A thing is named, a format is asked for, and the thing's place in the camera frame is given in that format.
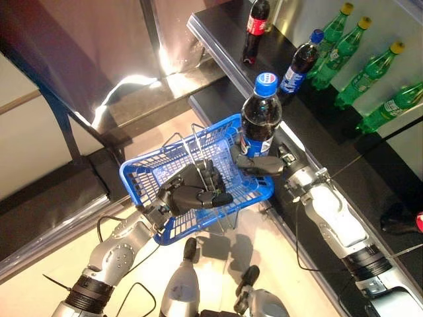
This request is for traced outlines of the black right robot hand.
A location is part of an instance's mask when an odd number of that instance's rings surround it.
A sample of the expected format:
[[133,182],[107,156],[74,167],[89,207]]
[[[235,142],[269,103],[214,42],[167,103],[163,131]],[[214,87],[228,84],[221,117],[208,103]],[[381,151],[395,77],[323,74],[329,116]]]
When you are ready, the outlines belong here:
[[269,156],[274,136],[265,140],[254,140],[241,130],[230,149],[233,163],[247,174],[254,176],[279,176],[284,164],[275,156]]

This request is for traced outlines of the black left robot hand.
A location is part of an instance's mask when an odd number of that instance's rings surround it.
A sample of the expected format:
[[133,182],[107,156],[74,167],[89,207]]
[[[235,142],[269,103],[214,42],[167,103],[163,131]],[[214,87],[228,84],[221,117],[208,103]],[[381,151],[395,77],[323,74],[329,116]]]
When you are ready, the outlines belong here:
[[223,176],[212,160],[197,161],[175,172],[161,185],[157,199],[169,208],[173,216],[191,209],[212,209],[233,203]]

